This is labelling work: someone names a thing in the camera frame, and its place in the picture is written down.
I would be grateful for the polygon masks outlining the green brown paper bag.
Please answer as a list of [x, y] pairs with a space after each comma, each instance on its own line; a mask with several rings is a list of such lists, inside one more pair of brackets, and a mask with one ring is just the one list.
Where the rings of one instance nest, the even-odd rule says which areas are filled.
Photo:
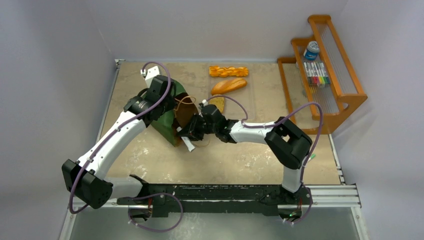
[[184, 128], [192, 116], [198, 114], [196, 98], [187, 93], [181, 83], [174, 80], [175, 87], [171, 88], [171, 95], [175, 100], [175, 107], [165, 112], [151, 126], [158, 131], [173, 147], [178, 147], [183, 141], [177, 137], [177, 128]]

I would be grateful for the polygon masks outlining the metal tongs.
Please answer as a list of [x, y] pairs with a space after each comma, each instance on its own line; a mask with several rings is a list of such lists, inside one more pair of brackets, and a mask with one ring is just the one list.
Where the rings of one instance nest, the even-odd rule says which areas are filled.
[[187, 146], [189, 152], [192, 152], [196, 147], [192, 144], [192, 142], [190, 141], [190, 139], [188, 137], [185, 136], [181, 136], [180, 137], [182, 139], [182, 141], [184, 142], [184, 144]]

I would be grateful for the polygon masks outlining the orange fake baguette loaf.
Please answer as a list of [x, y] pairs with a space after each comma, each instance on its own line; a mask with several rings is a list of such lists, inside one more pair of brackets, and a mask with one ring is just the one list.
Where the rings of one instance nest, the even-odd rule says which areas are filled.
[[241, 77], [222, 80], [215, 84], [210, 91], [211, 95], [223, 95], [244, 88], [248, 85], [248, 82]]

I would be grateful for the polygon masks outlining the orange braided fake bread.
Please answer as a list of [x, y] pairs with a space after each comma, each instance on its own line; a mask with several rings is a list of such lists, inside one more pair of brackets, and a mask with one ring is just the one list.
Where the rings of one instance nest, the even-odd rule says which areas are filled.
[[245, 66], [242, 67], [220, 67], [220, 66], [210, 66], [209, 67], [209, 76], [210, 77], [219, 77], [219, 78], [227, 78], [227, 77], [247, 77], [249, 75], [249, 69]]

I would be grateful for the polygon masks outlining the brown fake bread slice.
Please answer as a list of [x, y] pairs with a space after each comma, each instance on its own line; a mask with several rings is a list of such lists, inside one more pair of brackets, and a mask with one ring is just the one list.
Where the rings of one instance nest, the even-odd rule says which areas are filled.
[[209, 104], [215, 105], [220, 113], [223, 113], [225, 110], [225, 98], [224, 97], [214, 97], [210, 99]]

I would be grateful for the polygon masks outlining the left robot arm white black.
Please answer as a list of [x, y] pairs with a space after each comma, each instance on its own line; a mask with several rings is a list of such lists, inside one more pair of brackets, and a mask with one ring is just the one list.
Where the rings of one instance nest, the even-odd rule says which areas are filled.
[[109, 199], [130, 198], [138, 205], [146, 203], [149, 191], [136, 176], [107, 178], [112, 164], [127, 145], [162, 115], [174, 109], [175, 81], [156, 75], [148, 88], [128, 100], [118, 119], [106, 134], [78, 160], [66, 160], [61, 167], [70, 201], [74, 197], [93, 209]]

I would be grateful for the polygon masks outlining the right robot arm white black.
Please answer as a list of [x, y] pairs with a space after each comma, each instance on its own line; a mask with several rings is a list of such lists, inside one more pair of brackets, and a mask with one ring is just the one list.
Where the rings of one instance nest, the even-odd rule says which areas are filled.
[[227, 119], [214, 104], [202, 104], [200, 113], [194, 114], [176, 135], [201, 141], [208, 134], [214, 134], [223, 143], [267, 145], [283, 165], [282, 200], [292, 204], [300, 198], [302, 165], [313, 142], [291, 120], [280, 117], [276, 122], [243, 125], [241, 120]]

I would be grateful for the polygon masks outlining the clear plastic tray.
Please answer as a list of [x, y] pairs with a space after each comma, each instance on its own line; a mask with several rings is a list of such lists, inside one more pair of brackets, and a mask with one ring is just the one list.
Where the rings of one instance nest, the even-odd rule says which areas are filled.
[[230, 98], [233, 98], [238, 103], [235, 103], [234, 101], [225, 98], [225, 108], [224, 112], [222, 113], [226, 118], [228, 119], [248, 119], [248, 120], [254, 120], [256, 118], [256, 107], [255, 107], [255, 98], [254, 98], [254, 83], [253, 83], [253, 77], [250, 73], [250, 68], [245, 63], [211, 63], [207, 66], [207, 73], [208, 73], [208, 87], [207, 87], [207, 93], [208, 97], [212, 97], [211, 95], [211, 89], [214, 87], [215, 84], [217, 84], [220, 81], [224, 80], [232, 80], [237, 77], [211, 77], [209, 75], [209, 67], [210, 66], [219, 66], [219, 67], [247, 67], [249, 70], [249, 75], [246, 77], [241, 77], [247, 81], [247, 86], [240, 88], [238, 90], [225, 93], [225, 94], [217, 94], [217, 95], [223, 95], [228, 96]]

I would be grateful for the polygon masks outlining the green capped white marker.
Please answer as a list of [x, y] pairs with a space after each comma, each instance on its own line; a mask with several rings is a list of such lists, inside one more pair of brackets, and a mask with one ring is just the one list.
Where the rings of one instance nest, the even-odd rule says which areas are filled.
[[310, 161], [311, 161], [311, 160], [313, 160], [315, 157], [316, 157], [316, 154], [315, 154], [315, 153], [313, 153], [313, 154], [309, 157], [309, 159], [307, 160], [307, 162], [310, 162]]

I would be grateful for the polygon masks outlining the set of coloured markers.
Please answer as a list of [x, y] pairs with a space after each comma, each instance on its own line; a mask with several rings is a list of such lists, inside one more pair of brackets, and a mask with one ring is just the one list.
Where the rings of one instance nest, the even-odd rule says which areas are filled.
[[304, 61], [303, 67], [310, 86], [324, 88], [331, 84], [329, 74], [322, 61]]

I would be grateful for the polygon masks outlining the blue white jar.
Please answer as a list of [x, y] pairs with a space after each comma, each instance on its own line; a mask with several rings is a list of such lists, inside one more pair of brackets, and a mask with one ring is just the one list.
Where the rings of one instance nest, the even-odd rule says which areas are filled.
[[303, 57], [308, 61], [314, 61], [320, 53], [320, 47], [317, 41], [310, 41], [304, 52]]

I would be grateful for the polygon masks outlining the orange wooden rack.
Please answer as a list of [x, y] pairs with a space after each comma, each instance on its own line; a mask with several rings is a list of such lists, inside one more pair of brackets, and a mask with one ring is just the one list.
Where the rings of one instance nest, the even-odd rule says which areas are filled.
[[307, 19], [312, 35], [293, 38], [293, 56], [280, 57], [280, 72], [286, 107], [295, 109], [295, 95], [289, 86], [299, 90], [299, 102], [317, 102], [323, 112], [322, 132], [332, 134], [367, 99], [360, 80], [342, 44], [330, 15], [315, 14]]

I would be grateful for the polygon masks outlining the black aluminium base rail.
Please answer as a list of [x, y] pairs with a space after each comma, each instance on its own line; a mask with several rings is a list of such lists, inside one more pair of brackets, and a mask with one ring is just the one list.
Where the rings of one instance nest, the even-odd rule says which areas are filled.
[[355, 185], [309, 185], [290, 193], [279, 184], [147, 183], [136, 197], [111, 198], [103, 206], [151, 210], [154, 218], [183, 212], [262, 214], [297, 220], [313, 207], [360, 205]]

